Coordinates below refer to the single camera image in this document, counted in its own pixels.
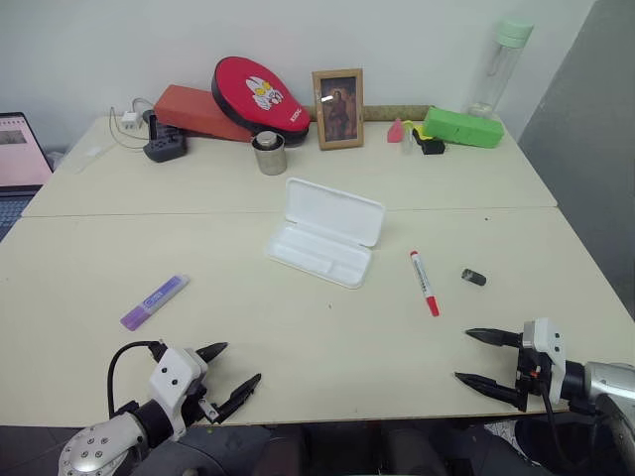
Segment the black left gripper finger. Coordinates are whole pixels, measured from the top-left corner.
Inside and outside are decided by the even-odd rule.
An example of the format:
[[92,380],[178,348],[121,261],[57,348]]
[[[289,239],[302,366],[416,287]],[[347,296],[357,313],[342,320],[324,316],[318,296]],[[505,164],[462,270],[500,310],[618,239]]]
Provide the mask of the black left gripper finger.
[[261,373],[255,374],[253,377],[245,381],[238,388],[236,388],[229,396],[229,399],[222,405],[216,406],[217,418],[216,421],[225,421],[231,417],[237,410],[239,410],[254,394],[256,387],[260,383],[262,378]]
[[204,361],[211,362],[228,346],[227,342],[218,342],[210,344],[196,350],[196,354]]

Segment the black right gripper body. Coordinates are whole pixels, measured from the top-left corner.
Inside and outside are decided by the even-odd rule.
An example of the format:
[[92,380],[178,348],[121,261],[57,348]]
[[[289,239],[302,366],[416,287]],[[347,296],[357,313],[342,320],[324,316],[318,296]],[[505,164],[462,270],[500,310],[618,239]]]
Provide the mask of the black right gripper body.
[[549,398],[552,382],[552,360],[546,352],[523,347],[518,342],[517,377],[515,389],[517,393],[516,408],[525,412],[528,397],[534,395],[543,400]]

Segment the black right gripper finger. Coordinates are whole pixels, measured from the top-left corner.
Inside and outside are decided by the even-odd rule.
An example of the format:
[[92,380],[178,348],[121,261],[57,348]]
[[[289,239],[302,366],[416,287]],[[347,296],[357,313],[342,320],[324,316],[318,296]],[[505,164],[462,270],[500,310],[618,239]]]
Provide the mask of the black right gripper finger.
[[495,380],[476,374],[455,372],[454,375],[472,390],[488,398],[518,407],[519,394],[514,388],[499,385]]
[[514,348],[523,347],[522,333],[514,333],[493,328],[471,328],[467,329],[465,333],[468,336],[489,345],[498,347],[508,346]]

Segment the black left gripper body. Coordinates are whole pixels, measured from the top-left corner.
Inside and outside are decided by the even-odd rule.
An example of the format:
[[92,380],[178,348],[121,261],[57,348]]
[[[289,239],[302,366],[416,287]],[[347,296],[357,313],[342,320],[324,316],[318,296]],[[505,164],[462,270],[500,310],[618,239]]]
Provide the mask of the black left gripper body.
[[182,418],[186,427],[202,419],[217,423],[220,419],[219,408],[206,399],[207,387],[204,384],[206,373],[195,377],[186,387],[186,397],[182,404]]

